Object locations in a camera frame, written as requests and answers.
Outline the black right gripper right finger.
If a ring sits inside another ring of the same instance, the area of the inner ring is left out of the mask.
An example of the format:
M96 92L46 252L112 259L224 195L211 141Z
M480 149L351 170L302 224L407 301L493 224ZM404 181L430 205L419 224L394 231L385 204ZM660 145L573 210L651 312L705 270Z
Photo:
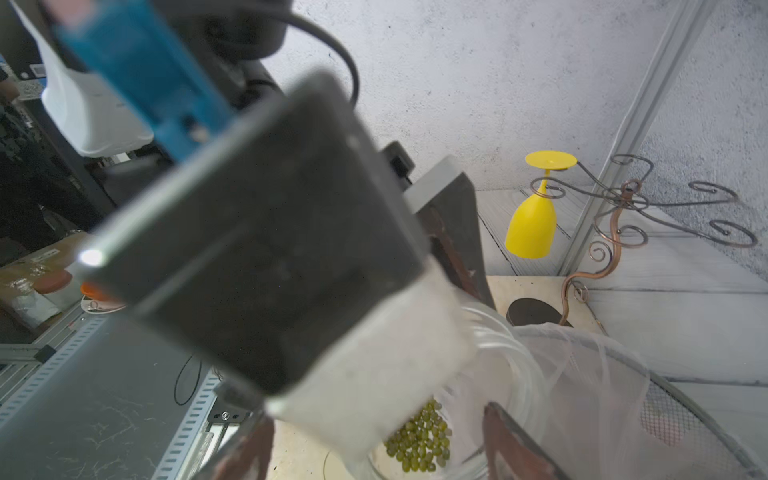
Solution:
M491 480L568 479L564 470L496 402L484 407L482 432Z

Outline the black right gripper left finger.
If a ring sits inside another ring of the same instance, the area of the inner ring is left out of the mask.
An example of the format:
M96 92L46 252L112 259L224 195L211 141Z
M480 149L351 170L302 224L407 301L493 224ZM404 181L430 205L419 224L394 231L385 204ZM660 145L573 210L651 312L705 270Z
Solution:
M249 417L194 476L194 480L264 480L274 444L275 425L269 417Z

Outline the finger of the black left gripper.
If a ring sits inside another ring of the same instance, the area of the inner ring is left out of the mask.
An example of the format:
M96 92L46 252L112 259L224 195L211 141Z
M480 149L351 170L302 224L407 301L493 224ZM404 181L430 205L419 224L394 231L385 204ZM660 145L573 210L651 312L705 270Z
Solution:
M413 181L401 176L401 190L430 242L431 254L448 280L490 308L475 188L457 160L446 157Z

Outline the glass jar with green lid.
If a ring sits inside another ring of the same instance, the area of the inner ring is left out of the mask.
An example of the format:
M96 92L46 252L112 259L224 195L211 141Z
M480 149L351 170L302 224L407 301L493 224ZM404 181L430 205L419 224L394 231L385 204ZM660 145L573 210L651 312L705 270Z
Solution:
M452 430L447 465L434 472L405 472L377 447L361 461L344 462L355 479L485 479L482 420L485 406L499 404L529 437L539 442L547 428L548 394L544 375L532 354L513 335L509 322L474 297L457 294L469 322L477 353L435 393L441 415Z

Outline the grey bin with plastic liner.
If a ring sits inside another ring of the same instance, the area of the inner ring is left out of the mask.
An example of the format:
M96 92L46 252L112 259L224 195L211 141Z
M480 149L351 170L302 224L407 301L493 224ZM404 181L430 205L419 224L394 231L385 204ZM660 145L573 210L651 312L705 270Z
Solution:
M766 478L764 461L617 341L552 323L512 334L535 364L525 430L569 478Z

